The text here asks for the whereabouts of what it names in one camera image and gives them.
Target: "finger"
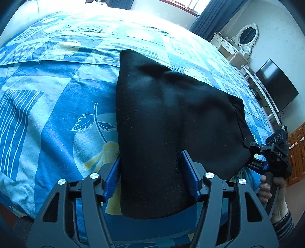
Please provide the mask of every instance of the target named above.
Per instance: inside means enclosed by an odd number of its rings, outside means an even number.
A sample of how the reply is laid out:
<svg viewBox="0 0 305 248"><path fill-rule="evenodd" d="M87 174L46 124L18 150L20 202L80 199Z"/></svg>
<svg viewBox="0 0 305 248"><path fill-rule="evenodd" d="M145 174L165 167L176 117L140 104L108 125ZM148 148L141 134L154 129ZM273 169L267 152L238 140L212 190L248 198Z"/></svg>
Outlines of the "finger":
<svg viewBox="0 0 305 248"><path fill-rule="evenodd" d="M273 178L273 182L276 185L280 185L280 188L285 188L287 186L287 183L286 183L285 179L282 178L282 177L275 177L275 178Z"/></svg>
<svg viewBox="0 0 305 248"><path fill-rule="evenodd" d="M259 196L258 199L260 200L261 203L267 203L268 202L268 199L263 198L261 196Z"/></svg>
<svg viewBox="0 0 305 248"><path fill-rule="evenodd" d="M266 176L265 175L262 175L261 178L260 178L260 182L261 183L265 183L267 180Z"/></svg>
<svg viewBox="0 0 305 248"><path fill-rule="evenodd" d="M270 185L267 184L267 183L261 183L261 184L260 184L260 189L263 190L263 191L270 192L271 187L270 187Z"/></svg>
<svg viewBox="0 0 305 248"><path fill-rule="evenodd" d="M258 191L258 195L266 199L270 199L272 197L272 194L270 192L266 192L262 190Z"/></svg>

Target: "red window sill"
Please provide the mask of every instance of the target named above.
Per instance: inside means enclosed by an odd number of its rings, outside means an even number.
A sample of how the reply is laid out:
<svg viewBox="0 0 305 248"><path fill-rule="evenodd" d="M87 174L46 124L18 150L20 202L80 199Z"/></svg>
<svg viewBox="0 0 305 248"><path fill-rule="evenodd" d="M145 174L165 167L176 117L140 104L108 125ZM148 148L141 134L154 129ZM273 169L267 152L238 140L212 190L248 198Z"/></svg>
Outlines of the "red window sill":
<svg viewBox="0 0 305 248"><path fill-rule="evenodd" d="M172 6L175 6L175 7L179 8L179 9L182 9L182 10L184 10L184 11L186 11L186 12L192 14L193 16L196 16L196 17L199 16L199 15L197 15L196 13L194 13L193 11L191 11L191 10L189 10L189 9L187 9L187 8L185 8L185 7L181 6L181 5L179 5L179 4L176 4L176 3L174 3L174 2L170 2L170 1L167 1L167 0L159 0L159 1L161 1L161 2L166 2L166 3L168 3L168 4L172 5Z"/></svg>

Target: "flower stem print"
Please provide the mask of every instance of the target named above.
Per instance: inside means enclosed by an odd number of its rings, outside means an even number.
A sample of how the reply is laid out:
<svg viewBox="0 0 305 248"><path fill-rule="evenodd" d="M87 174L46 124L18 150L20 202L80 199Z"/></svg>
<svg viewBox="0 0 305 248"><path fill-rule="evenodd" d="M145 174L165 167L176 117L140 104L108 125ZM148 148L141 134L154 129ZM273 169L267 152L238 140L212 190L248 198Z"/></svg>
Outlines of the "flower stem print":
<svg viewBox="0 0 305 248"><path fill-rule="evenodd" d="M75 126L72 128L71 131L83 131L91 127L95 123L99 134L101 135L104 142L107 143L107 140L102 130L104 132L108 132L110 130L115 130L116 127L110 125L109 123L97 120L97 106L98 103L95 103L93 107L93 114L82 114L82 116L77 120Z"/></svg>

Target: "oval mirror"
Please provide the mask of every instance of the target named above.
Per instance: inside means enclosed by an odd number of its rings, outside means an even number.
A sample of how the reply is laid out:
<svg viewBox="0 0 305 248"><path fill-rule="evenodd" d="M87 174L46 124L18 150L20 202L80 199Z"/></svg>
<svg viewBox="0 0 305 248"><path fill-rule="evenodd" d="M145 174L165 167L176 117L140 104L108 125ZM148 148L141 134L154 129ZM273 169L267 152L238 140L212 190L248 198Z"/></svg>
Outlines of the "oval mirror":
<svg viewBox="0 0 305 248"><path fill-rule="evenodd" d="M239 43L241 45L246 45L253 41L255 35L256 35L256 30L254 28L252 27L246 28L240 35Z"/></svg>

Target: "bed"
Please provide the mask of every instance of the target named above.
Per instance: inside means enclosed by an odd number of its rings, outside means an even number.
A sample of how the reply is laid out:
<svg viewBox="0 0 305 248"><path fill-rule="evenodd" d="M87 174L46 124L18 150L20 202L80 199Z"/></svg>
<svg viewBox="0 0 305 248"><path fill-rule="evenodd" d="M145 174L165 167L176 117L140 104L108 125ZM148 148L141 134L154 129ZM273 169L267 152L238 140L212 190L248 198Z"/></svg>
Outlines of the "bed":
<svg viewBox="0 0 305 248"><path fill-rule="evenodd" d="M197 35L134 11L54 13L0 48L0 202L15 214L35 218L58 179L81 180L119 154L115 89L123 49L243 99L257 143L271 135L244 80ZM249 169L237 176L258 187ZM162 219L130 219L120 211L118 184L102 208L117 247L149 248L190 243L202 204Z"/></svg>

